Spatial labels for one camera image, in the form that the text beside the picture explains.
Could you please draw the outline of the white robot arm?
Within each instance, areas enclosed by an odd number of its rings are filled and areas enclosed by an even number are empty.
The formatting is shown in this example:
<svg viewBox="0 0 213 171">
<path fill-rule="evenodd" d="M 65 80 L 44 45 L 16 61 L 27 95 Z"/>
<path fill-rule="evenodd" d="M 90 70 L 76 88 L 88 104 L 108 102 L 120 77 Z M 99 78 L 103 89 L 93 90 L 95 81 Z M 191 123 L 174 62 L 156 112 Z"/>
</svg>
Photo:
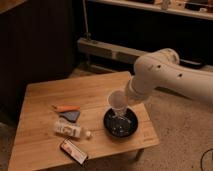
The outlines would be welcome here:
<svg viewBox="0 0 213 171">
<path fill-rule="evenodd" d="M 213 73 L 189 69 L 179 62 L 179 55 L 170 48 L 140 56 L 134 63 L 135 75 L 125 87 L 129 103 L 140 103 L 162 87 L 213 106 Z"/>
</svg>

